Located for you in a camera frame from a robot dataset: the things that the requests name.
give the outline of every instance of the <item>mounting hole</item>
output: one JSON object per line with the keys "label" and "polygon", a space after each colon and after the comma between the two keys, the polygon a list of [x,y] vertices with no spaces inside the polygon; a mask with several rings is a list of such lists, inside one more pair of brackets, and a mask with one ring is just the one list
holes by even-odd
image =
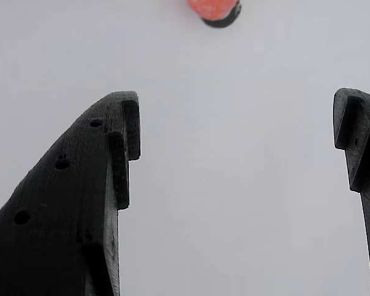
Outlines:
{"label": "mounting hole", "polygon": [[14,217],[14,222],[18,225],[26,224],[29,220],[30,215],[26,210],[20,210]]}
{"label": "mounting hole", "polygon": [[97,128],[98,126],[103,125],[103,121],[101,119],[96,118],[96,119],[91,120],[89,125],[92,126],[93,128]]}
{"label": "mounting hole", "polygon": [[56,161],[55,167],[58,170],[64,170],[70,166],[70,162],[66,158],[61,158]]}

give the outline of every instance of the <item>orange object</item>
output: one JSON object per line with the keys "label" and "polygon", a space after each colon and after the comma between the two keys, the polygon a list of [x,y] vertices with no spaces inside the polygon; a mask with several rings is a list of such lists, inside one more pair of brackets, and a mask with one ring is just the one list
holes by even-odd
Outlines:
{"label": "orange object", "polygon": [[238,0],[187,0],[189,6],[205,20],[226,18]]}

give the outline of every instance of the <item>white background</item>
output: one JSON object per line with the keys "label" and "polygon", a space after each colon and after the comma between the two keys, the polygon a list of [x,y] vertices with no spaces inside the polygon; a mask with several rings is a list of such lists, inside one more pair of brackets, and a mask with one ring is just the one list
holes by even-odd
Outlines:
{"label": "white background", "polygon": [[334,148],[339,88],[370,93],[370,1],[0,1],[0,208],[97,100],[134,90],[120,211],[130,295],[370,295],[360,197]]}

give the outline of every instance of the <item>black base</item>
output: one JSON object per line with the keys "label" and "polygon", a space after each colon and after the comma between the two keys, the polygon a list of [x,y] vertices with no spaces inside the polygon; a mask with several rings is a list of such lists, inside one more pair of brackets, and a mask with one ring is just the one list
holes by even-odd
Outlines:
{"label": "black base", "polygon": [[226,28],[230,26],[238,18],[240,12],[241,12],[241,4],[240,4],[240,0],[238,0],[236,5],[230,11],[230,14],[227,17],[221,20],[206,20],[205,18],[202,18],[202,20],[210,27]]}

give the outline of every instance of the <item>orange ball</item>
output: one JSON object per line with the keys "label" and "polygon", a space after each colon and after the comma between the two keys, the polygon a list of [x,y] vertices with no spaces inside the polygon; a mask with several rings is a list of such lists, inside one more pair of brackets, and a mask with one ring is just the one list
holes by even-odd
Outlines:
{"label": "orange ball", "polygon": [[205,20],[222,20],[238,0],[187,0],[189,6]]}

